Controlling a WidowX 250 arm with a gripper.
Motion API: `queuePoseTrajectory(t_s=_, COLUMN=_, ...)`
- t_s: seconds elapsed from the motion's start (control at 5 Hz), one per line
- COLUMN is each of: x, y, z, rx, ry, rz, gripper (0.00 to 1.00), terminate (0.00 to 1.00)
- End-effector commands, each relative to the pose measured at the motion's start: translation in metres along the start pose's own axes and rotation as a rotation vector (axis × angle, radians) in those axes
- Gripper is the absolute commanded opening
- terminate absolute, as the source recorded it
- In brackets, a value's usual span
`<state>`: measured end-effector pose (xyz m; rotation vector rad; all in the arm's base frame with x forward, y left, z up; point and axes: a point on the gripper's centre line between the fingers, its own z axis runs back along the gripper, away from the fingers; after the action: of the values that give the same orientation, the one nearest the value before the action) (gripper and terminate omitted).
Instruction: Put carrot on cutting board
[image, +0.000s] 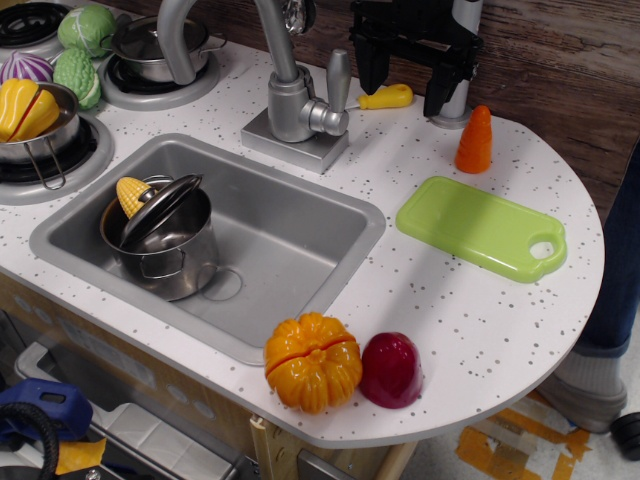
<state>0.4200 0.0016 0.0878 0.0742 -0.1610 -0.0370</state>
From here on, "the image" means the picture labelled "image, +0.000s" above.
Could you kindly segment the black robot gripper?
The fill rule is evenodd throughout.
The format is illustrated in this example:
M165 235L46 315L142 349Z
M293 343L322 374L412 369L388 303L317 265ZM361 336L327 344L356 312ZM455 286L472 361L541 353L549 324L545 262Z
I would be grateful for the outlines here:
M389 62L398 57L431 68L423 114L434 117L467 80L468 65L461 60L465 31L452 17L451 1L354 1L350 5L360 86L374 94L389 75Z

